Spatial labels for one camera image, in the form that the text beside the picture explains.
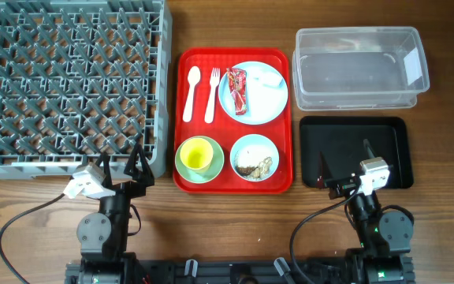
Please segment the red snack wrapper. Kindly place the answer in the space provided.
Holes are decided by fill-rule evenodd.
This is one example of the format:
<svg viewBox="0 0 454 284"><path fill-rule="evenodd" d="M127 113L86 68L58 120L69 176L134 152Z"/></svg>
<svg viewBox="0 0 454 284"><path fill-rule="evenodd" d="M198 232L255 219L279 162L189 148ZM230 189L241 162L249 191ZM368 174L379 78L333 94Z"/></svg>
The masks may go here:
<svg viewBox="0 0 454 284"><path fill-rule="evenodd" d="M240 116L247 112L247 72L244 69L227 68L229 90L233 98L235 113Z"/></svg>

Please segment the food scraps and rice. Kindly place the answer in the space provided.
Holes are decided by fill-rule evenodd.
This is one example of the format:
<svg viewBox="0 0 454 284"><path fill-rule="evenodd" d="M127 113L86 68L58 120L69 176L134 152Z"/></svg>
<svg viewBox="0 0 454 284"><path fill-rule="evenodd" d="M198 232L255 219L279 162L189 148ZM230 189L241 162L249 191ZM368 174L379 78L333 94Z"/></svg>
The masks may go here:
<svg viewBox="0 0 454 284"><path fill-rule="evenodd" d="M251 181L262 180L273 165L271 150L267 147L249 145L236 153L234 168L242 177Z"/></svg>

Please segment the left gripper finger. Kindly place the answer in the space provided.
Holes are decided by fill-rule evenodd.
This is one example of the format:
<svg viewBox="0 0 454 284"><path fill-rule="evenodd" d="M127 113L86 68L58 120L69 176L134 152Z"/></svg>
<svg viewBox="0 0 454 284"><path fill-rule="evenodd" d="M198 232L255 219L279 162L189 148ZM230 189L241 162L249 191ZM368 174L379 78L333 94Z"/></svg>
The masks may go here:
<svg viewBox="0 0 454 284"><path fill-rule="evenodd" d="M104 178L102 180L102 186L104 188L110 189L113 185L112 177L110 172L110 156L106 153L101 153L100 156L95 161L95 165L102 170Z"/></svg>
<svg viewBox="0 0 454 284"><path fill-rule="evenodd" d="M133 149L126 163L124 174L133 181L142 185L154 185L154 175L148 165L143 146L137 144Z"/></svg>

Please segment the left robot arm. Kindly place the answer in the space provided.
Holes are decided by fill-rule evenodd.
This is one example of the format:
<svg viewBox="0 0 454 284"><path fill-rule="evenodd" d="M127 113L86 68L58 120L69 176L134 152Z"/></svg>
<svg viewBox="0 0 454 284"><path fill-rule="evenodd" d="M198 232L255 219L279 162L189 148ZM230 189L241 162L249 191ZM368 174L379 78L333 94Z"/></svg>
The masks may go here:
<svg viewBox="0 0 454 284"><path fill-rule="evenodd" d="M87 196L99 201L99 210L85 216L79 223L76 235L82 256L77 275L70 275L66 283L149 283L150 276L136 258L127 252L131 204L134 198L146 195L154 185L154 175L141 145L136 145L128 158L124 174L131 180L114 184L110 175L110 157L102 153L89 166L94 173L84 182L86 189L95 193Z"/></svg>

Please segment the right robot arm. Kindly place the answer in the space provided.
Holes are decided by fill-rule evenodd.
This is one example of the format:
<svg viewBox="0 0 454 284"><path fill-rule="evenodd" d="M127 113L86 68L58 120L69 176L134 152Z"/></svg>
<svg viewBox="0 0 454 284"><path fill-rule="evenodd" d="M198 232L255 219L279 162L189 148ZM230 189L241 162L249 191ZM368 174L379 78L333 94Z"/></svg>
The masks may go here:
<svg viewBox="0 0 454 284"><path fill-rule="evenodd" d="M411 251L413 214L398 205L381 206L376 191L386 186L391 166L374 155L368 140L363 146L369 158L359 171L334 177L325 156L319 155L318 187L329 190L329 198L345 198L345 210L359 238L360 247L350 248L340 273L344 283L414 283Z"/></svg>

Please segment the white plastic fork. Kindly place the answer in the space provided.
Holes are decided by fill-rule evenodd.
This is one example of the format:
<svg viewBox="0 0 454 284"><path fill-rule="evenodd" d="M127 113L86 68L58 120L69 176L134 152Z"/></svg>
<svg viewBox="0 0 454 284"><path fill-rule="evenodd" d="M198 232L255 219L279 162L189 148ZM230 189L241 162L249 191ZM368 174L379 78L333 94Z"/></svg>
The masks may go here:
<svg viewBox="0 0 454 284"><path fill-rule="evenodd" d="M212 73L210 75L210 94L207 102L207 108L205 112L204 121L207 124L210 124L214 120L214 104L215 104L215 95L216 89L219 85L220 81L220 69L213 68Z"/></svg>

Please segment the white tissue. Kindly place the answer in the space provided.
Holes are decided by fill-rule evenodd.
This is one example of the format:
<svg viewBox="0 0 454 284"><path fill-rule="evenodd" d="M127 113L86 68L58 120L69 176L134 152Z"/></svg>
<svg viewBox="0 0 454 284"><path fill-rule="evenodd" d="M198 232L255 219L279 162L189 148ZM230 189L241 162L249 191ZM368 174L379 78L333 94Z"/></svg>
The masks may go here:
<svg viewBox="0 0 454 284"><path fill-rule="evenodd" d="M250 77L261 85L278 88L283 81L283 77L279 73L274 72L253 72L250 73Z"/></svg>

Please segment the light blue bowl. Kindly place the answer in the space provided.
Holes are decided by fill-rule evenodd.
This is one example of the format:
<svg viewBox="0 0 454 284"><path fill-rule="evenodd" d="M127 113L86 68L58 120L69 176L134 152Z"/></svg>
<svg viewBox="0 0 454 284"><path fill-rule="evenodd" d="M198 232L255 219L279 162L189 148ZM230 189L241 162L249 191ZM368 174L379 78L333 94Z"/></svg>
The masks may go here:
<svg viewBox="0 0 454 284"><path fill-rule="evenodd" d="M230 163L231 163L231 166L232 166L235 174L237 174L240 178L242 178L245 181L251 181L251 180L241 177L235 171L235 168L234 168L236 153L239 150L241 150L242 148L249 146L249 145L263 146L263 147L267 147L271 150L271 152L272 152L271 157L273 159L273 165L270 168L269 174L267 176L265 176L262 180L252 181L252 182L260 182L260 181L265 181L265 180L269 179L276 173L276 170L279 166L279 162L280 162L279 152L278 152L278 149L277 149L275 143L272 140L270 140L269 138L267 138L263 135L260 135L260 134L248 134L246 136L242 136L232 146L231 151L230 151Z"/></svg>

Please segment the white plastic spoon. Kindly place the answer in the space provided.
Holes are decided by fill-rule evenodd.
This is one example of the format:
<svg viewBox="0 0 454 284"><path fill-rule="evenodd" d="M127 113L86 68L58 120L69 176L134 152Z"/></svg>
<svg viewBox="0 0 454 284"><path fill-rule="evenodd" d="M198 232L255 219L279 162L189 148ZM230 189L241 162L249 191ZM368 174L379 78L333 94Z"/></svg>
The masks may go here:
<svg viewBox="0 0 454 284"><path fill-rule="evenodd" d="M192 120L193 101L195 94L195 86L200 82L201 73L198 66L193 66L188 72L188 94L185 101L184 112L182 119L184 122L190 122Z"/></svg>

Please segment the yellow plastic cup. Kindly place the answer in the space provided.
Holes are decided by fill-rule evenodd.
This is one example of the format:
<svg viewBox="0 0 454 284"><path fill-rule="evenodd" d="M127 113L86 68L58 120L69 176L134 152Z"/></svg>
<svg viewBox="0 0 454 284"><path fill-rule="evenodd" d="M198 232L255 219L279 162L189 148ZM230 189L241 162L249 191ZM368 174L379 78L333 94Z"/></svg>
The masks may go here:
<svg viewBox="0 0 454 284"><path fill-rule="evenodd" d="M214 156L212 144L202 137L192 137L186 140L180 149L180 161L196 173L209 169Z"/></svg>

